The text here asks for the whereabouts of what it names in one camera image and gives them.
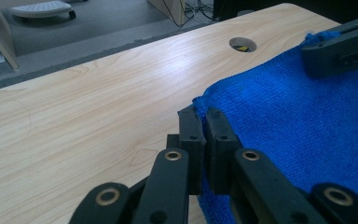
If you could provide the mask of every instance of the gray floor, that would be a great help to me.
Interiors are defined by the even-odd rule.
[[[0,63],[0,88],[131,49],[205,24],[192,19],[177,27],[147,0],[66,1],[67,14],[23,23],[4,10],[20,69]]]

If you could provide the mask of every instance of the towel fold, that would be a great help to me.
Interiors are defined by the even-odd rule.
[[[205,119],[222,110],[245,147],[266,153],[281,172],[307,192],[332,182],[358,194],[358,70],[314,79],[304,71],[306,41],[249,71],[220,80],[193,100]],[[213,195],[206,181],[199,196],[208,223],[234,223],[228,197]]]

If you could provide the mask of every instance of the blue towel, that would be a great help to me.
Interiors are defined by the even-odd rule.
[[[306,75],[306,41],[249,71],[220,80],[194,99],[201,119],[208,107],[222,110],[245,147],[266,153],[281,172],[307,192],[332,182],[358,194],[358,70],[322,79]],[[203,181],[200,207],[208,223],[234,223],[227,196]]]

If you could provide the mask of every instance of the light wood grain surface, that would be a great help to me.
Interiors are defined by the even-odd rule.
[[[67,223],[92,188],[132,186],[208,86],[336,25],[279,5],[0,90],[0,223]],[[189,222],[205,222],[190,201]]]

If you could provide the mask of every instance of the cable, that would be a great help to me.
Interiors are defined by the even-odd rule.
[[[183,10],[183,2],[182,2],[182,0],[180,0],[181,1],[181,8],[182,8],[182,10]],[[187,20],[182,24],[182,25],[179,25],[176,21],[175,21],[175,18],[173,17],[173,15],[172,15],[172,13],[171,13],[171,11],[170,11],[170,9],[168,8],[168,6],[167,6],[167,4],[165,3],[165,0],[162,0],[162,2],[164,3],[164,6],[167,8],[167,10],[168,10],[168,12],[170,13],[170,15],[171,15],[171,17],[172,17],[172,20],[173,20],[173,22],[175,23],[175,25],[177,26],[177,27],[183,27],[188,21],[190,21],[193,17],[187,17]]]
[[[173,22],[175,23],[175,25],[177,27],[183,27],[188,21],[190,21],[191,19],[195,19],[196,21],[198,21],[199,23],[203,23],[203,24],[210,24],[210,23],[214,23],[217,22],[216,20],[214,20],[212,17],[208,16],[205,12],[210,12],[213,13],[213,8],[210,7],[212,6],[212,4],[208,4],[208,5],[204,5],[201,0],[197,0],[197,7],[194,7],[196,4],[195,2],[196,0],[193,1],[193,6],[191,6],[190,4],[186,3],[186,6],[188,8],[184,8],[184,4],[183,4],[183,0],[180,0],[180,4],[181,4],[181,9],[182,12],[185,14],[185,16],[187,17],[187,20],[182,24],[179,25],[178,22],[176,22],[175,18],[173,17],[170,9],[167,6],[167,3],[165,2],[165,0],[162,0],[162,2],[164,3],[164,6],[167,8],[168,12],[170,13]],[[192,12],[192,16],[187,16],[188,12]],[[197,13],[200,12],[205,18],[209,19],[210,21],[203,21],[198,15]]]

